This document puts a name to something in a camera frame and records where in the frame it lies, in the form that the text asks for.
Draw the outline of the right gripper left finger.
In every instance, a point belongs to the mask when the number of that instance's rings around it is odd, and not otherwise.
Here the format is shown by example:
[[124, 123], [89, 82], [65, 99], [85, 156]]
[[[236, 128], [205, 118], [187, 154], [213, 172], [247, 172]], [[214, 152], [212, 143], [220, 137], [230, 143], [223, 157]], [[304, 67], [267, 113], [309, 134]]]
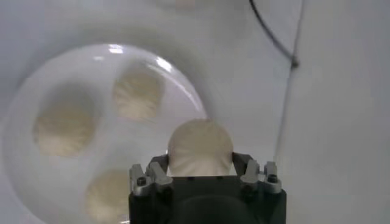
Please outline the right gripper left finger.
[[134, 164], [129, 171], [131, 193], [149, 195], [152, 187], [155, 187], [159, 193], [171, 190], [173, 178], [167, 176], [168, 164], [168, 155], [153, 157], [145, 172], [140, 164]]

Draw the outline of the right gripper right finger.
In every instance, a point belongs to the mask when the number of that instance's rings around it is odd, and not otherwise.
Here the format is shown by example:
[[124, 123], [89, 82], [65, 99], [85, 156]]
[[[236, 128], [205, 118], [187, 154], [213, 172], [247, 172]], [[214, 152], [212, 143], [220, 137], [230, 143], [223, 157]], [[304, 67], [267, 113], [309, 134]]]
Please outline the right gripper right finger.
[[260, 165], [250, 155], [233, 153], [233, 165], [244, 187], [257, 191], [258, 185], [262, 183], [265, 193], [281, 193], [282, 182], [278, 178], [275, 162], [268, 161], [260, 170]]

